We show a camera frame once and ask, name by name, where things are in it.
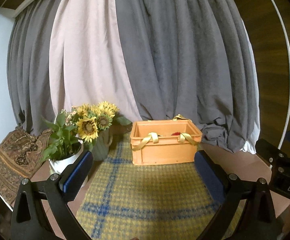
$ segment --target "brown paisley cloth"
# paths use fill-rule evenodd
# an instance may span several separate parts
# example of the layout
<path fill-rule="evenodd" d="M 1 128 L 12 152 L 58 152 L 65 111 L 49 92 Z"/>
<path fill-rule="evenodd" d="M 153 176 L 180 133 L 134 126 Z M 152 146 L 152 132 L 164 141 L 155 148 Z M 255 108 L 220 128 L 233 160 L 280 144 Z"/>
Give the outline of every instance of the brown paisley cloth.
<path fill-rule="evenodd" d="M 17 127 L 0 144 L 0 195 L 8 204 L 15 200 L 20 181 L 31 178 L 42 165 L 50 134 L 48 129 L 36 137 Z"/>

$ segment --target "gray curtain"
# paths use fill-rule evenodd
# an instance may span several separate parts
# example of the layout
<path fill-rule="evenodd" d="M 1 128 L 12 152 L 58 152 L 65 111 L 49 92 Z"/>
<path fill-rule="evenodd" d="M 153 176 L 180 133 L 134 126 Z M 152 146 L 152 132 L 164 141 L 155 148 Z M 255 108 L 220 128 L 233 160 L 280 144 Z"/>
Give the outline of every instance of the gray curtain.
<path fill-rule="evenodd" d="M 9 44 L 9 94 L 20 127 L 39 135 L 55 118 L 49 88 L 49 42 L 61 0 L 35 0 L 16 18 Z"/>
<path fill-rule="evenodd" d="M 252 61 L 233 0 L 116 0 L 128 77 L 143 120 L 182 114 L 231 152 L 252 133 Z"/>

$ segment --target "patterned fabric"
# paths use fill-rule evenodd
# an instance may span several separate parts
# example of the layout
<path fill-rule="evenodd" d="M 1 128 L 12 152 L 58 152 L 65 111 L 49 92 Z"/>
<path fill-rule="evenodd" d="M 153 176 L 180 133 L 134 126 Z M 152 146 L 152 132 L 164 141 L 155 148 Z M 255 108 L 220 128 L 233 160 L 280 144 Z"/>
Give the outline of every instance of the patterned fabric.
<path fill-rule="evenodd" d="M 196 239 L 218 204 L 194 163 L 134 166 L 129 134 L 114 138 L 112 147 L 77 212 L 77 220 L 91 238 Z"/>
<path fill-rule="evenodd" d="M 48 129 L 36 137 L 17 127 L 0 144 L 0 195 L 8 204 L 15 200 L 20 181 L 31 178 L 42 165 L 50 134 Z"/>

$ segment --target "blue gripper pad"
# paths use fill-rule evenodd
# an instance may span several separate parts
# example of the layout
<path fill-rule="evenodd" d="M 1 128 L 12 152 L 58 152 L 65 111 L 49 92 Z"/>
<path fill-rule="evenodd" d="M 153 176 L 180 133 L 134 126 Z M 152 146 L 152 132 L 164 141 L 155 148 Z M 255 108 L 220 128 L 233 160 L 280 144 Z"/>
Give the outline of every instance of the blue gripper pad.
<path fill-rule="evenodd" d="M 93 154 L 90 151 L 85 151 L 73 164 L 65 168 L 59 181 L 59 188 L 63 192 L 62 196 L 65 201 L 70 202 L 76 198 L 92 165 Z"/>
<path fill-rule="evenodd" d="M 194 164 L 197 172 L 203 179 L 213 200 L 222 205 L 225 201 L 225 192 L 221 180 L 215 175 L 213 169 L 208 164 L 201 152 L 198 151 L 194 156 Z"/>

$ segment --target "sunflower center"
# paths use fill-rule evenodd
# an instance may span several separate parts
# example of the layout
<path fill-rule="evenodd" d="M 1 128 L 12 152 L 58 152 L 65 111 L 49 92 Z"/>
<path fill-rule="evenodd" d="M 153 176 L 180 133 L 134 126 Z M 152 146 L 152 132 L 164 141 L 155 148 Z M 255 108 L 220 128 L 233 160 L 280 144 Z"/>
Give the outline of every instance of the sunflower center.
<path fill-rule="evenodd" d="M 84 122 L 82 125 L 82 129 L 88 135 L 92 135 L 95 132 L 95 126 L 93 125 L 92 121 Z"/>
<path fill-rule="evenodd" d="M 100 116 L 98 122 L 102 126 L 107 126 L 109 124 L 109 120 L 105 116 Z"/>

